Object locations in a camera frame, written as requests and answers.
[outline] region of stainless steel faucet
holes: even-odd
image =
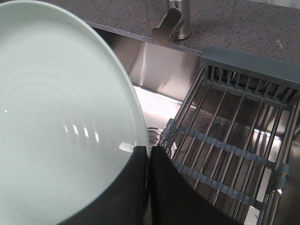
[[[168,46],[172,41],[181,41],[191,34],[190,1],[167,0],[168,12],[152,30],[154,41]]]

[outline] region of countertop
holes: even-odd
[[[153,42],[164,0],[45,0],[94,28]],[[248,0],[191,0],[192,35],[171,48],[201,54],[218,45],[300,66],[300,9]]]

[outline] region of stainless steel sink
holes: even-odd
[[[159,134],[166,127],[168,120],[175,118],[195,78],[201,72],[200,56],[102,30],[97,30],[97,32],[114,50],[128,72],[140,100],[146,124],[149,127],[150,141],[152,144],[157,144]],[[201,108],[194,114],[197,105],[201,101]],[[258,154],[259,151],[264,151],[267,148],[268,140],[273,135],[274,141],[269,156],[269,160],[272,161],[275,160],[278,154],[285,127],[289,124],[289,115],[290,113],[287,110],[279,113],[279,110],[275,107],[261,105],[259,102],[249,99],[241,100],[240,97],[234,94],[224,93],[202,83],[197,95],[190,104],[183,123],[188,124],[193,121],[193,126],[199,128],[202,132],[208,132],[211,136],[224,139],[226,142],[240,148],[243,148],[243,145],[249,145],[250,148],[256,149]],[[278,128],[272,131],[276,120],[278,120]],[[210,158],[206,158],[207,152],[210,151],[209,145],[202,146],[202,152],[199,154],[195,150],[194,153],[187,155],[186,152],[175,152],[176,144],[180,143],[176,142],[172,147],[169,153],[171,158],[184,162],[185,165],[193,165],[193,168],[198,171],[202,170],[203,164],[205,164],[206,171],[203,173],[211,173],[213,167],[210,166],[209,162],[216,160],[217,155],[211,153]],[[192,146],[199,144],[201,143],[193,142]],[[297,208],[300,206],[300,196],[297,194],[300,188],[299,145],[300,138],[296,136],[293,139],[288,160],[288,164],[291,166],[291,174],[279,203],[274,222],[276,225],[300,224],[300,216],[297,213]],[[220,160],[220,164],[225,165],[228,157],[231,156],[224,155]],[[232,165],[238,163],[239,160],[236,158]],[[246,176],[249,168],[254,171],[253,173],[258,171],[257,167],[247,165],[242,168],[241,174]],[[229,170],[232,170],[231,174],[234,174],[234,167],[229,166]],[[224,171],[220,170],[216,173],[215,177],[220,177]],[[229,216],[247,225],[257,223],[259,210],[219,194],[217,195],[219,200],[216,200],[214,199],[216,194],[212,195],[209,188],[198,185],[198,183],[195,184],[195,180],[183,176],[199,194]],[[262,202],[269,176],[270,171],[266,169],[263,177],[259,180],[253,178],[250,183],[245,184],[243,180],[236,179],[234,185],[240,186],[240,188],[246,185],[244,189],[249,195],[254,195],[253,190],[258,186],[258,189],[254,191],[257,195],[255,198]],[[233,207],[233,204],[239,205],[238,213],[236,206]]]

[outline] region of ceramic plate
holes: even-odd
[[[131,82],[68,11],[0,4],[0,221],[56,224],[99,196],[148,146]]]

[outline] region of gray silicone strip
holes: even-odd
[[[168,122],[169,132],[164,131],[162,133],[162,138],[164,138],[168,142],[168,144],[171,144],[171,143],[169,143],[170,142],[169,135],[170,135],[170,133],[174,133],[174,127],[173,126],[174,126],[175,123],[176,123],[176,121],[174,119],[170,119],[169,122]],[[250,153],[250,152],[248,152],[246,150],[243,150],[243,149],[239,149],[239,148],[237,148],[233,145],[229,145],[229,144],[227,144],[225,142],[222,142],[222,141],[220,141],[216,138],[209,137],[208,135],[202,134],[202,133],[200,133],[196,130],[193,130],[189,127],[185,127],[185,126],[181,125],[178,128],[178,130],[180,132],[182,132],[184,134],[187,134],[191,137],[194,137],[194,138],[196,138],[200,141],[204,141],[208,144],[212,144],[212,145],[214,145],[214,146],[216,146],[220,149],[223,149],[227,152],[231,152],[236,156],[243,157],[247,160],[250,160],[250,161],[253,161],[257,164],[263,165],[263,166],[265,166],[269,169],[272,169],[272,170],[275,169],[275,163],[269,161],[267,158],[260,157],[256,154]]]
[[[220,192],[230,196],[233,199],[238,199],[247,205],[251,205],[258,210],[261,210],[263,208],[264,203],[254,199],[252,197],[249,197],[249,196],[245,195],[244,193],[236,191],[232,187],[226,186],[219,181],[216,181],[210,177],[207,177],[200,172],[196,172],[193,169],[191,169],[181,163],[178,163],[173,159],[171,159],[171,160],[179,172],[186,174],[187,176],[190,176],[190,177],[200,181],[201,183],[206,184],[216,190],[219,190]]]

